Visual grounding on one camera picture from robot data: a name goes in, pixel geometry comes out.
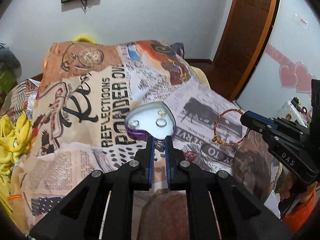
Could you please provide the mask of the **purple heart-shaped tin box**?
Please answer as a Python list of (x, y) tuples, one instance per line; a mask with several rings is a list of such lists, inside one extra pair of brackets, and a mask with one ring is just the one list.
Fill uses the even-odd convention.
[(134, 140), (147, 141), (148, 137), (164, 140), (173, 136), (176, 121), (164, 102), (152, 102), (131, 110), (124, 122), (127, 135)]

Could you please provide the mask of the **red gold braided bangle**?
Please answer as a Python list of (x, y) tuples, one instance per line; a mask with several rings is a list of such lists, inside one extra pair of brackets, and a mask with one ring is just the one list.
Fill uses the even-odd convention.
[(232, 116), (231, 112), (237, 112), (240, 115), (244, 114), (242, 110), (236, 108), (225, 110), (219, 114), (213, 124), (212, 143), (231, 147), (244, 141), (246, 132), (241, 124), (236, 123), (240, 119), (237, 119), (237, 116)]

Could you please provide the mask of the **white wall label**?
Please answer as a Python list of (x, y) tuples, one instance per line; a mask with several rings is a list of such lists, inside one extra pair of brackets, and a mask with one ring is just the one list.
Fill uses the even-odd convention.
[(306, 19), (302, 18), (300, 15), (295, 14), (295, 22), (299, 24), (304, 29), (308, 29), (309, 23)]

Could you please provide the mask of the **yellow cartoon blanket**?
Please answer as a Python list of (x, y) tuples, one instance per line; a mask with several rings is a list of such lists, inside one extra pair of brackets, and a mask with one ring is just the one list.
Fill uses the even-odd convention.
[(47, 214), (92, 169), (84, 147), (101, 144), (100, 89), (109, 62), (120, 62), (114, 47), (53, 44), (43, 60), (33, 117), (1, 117), (4, 167), (11, 169), (20, 158), (30, 166), (9, 177), (3, 202), (10, 215), (19, 208), (34, 217)]

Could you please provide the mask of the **orange cloth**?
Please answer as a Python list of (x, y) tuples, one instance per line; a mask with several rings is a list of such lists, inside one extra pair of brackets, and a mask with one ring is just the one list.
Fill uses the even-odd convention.
[(288, 227), (292, 235), (296, 234), (300, 230), (302, 225), (310, 216), (315, 204), (315, 193), (316, 191), (313, 190), (309, 200), (303, 203), (298, 203), (289, 215), (284, 215), (282, 217), (282, 223)]

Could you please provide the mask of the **pink heart wall sticker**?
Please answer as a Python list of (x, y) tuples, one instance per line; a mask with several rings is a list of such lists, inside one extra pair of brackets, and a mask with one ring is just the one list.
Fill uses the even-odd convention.
[(282, 88), (295, 88), (296, 93), (311, 95), (311, 80), (316, 77), (309, 73), (304, 63), (293, 63), (270, 44), (266, 46), (265, 53), (280, 65), (279, 79)]

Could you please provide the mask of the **newspaper print bed cover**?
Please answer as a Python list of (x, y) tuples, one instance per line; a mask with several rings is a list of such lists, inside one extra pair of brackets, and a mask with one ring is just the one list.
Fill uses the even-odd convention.
[(42, 65), (30, 146), (11, 178), (12, 220), (23, 233), (90, 172), (117, 170), (145, 147), (129, 137), (125, 118), (150, 103), (161, 107), (146, 127), (166, 127), (173, 115), (174, 146), (200, 168), (229, 172), (262, 202), (274, 189), (282, 165), (261, 135), (165, 43), (54, 43)]

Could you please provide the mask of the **brown wooden door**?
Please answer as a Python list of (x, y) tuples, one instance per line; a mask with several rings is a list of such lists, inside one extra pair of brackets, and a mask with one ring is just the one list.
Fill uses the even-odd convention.
[(270, 36), (278, 0), (232, 0), (212, 60), (188, 59), (202, 69), (210, 87), (229, 101), (237, 99), (251, 77)]

